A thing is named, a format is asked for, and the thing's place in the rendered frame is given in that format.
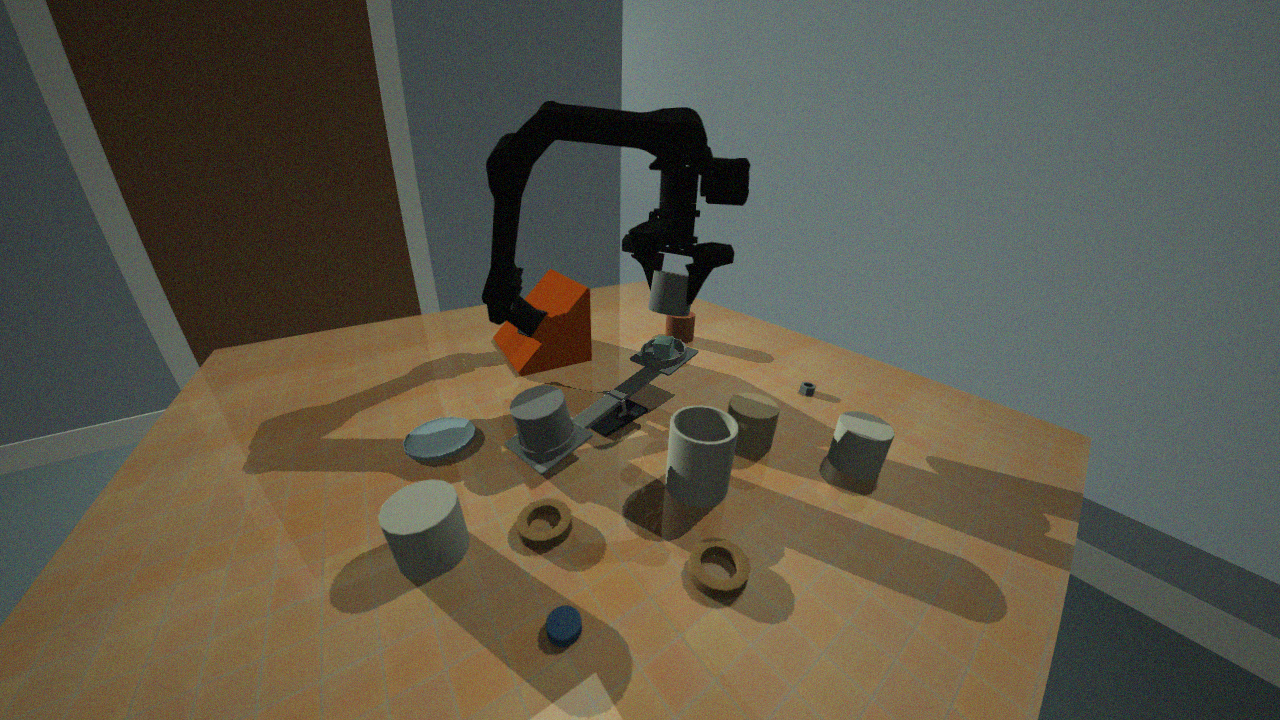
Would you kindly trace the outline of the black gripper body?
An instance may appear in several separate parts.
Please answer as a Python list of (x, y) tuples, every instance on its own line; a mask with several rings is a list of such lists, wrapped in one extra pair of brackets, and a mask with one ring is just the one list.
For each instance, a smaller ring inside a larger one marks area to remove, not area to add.
[[(694, 234), (695, 217), (700, 217), (700, 211), (696, 210), (696, 202), (660, 202), (660, 208), (654, 208), (657, 217), (660, 219), (667, 218), (668, 211), (675, 211), (677, 217), (678, 229), (681, 231), (681, 243), (669, 245), (669, 247), (660, 249), (660, 252), (671, 252), (684, 256), (690, 256), (694, 259), (695, 265), (700, 266), (723, 266), (733, 263), (733, 249), (727, 243), (698, 243), (698, 237)], [(696, 243), (696, 245), (692, 245)], [(684, 249), (684, 250), (682, 250)], [(622, 251), (634, 252), (630, 242), (628, 234), (625, 234), (622, 240)], [(648, 252), (634, 252), (639, 256), (650, 256), (655, 254)]]

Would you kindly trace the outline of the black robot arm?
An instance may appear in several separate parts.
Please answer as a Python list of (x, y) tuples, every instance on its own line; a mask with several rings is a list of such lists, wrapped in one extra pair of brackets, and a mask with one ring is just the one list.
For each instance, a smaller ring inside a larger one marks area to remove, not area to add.
[[(486, 160), (493, 211), (492, 268), (483, 290), (489, 322), (511, 322), (518, 334), (531, 337), (547, 310), (520, 297), (524, 268), (515, 265), (521, 197), (532, 165), (556, 140), (643, 149), (657, 156), (650, 170), (660, 170), (660, 202), (744, 206), (749, 193), (748, 158), (713, 158), (701, 118), (691, 108), (627, 111), (547, 101), (516, 133), (503, 135)], [(689, 167), (686, 167), (689, 165)], [(628, 231), (634, 252), (660, 252), (681, 243), (675, 211), (666, 219), (649, 211), (649, 220)]]

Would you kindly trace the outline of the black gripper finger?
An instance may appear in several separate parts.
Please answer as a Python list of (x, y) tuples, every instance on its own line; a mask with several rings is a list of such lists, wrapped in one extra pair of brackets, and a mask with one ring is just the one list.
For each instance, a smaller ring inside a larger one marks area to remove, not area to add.
[(634, 254), (631, 255), (631, 258), (636, 259), (637, 263), (643, 265), (650, 291), (652, 291), (653, 273), (654, 270), (662, 272), (664, 255), (666, 254), (663, 252), (657, 252), (657, 255), (650, 255), (650, 256), (639, 256)]
[(707, 275), (716, 266), (700, 266), (692, 263), (686, 265), (686, 268), (689, 272), (687, 305), (690, 305), (696, 299), (699, 290), (701, 290), (701, 284), (705, 283)]

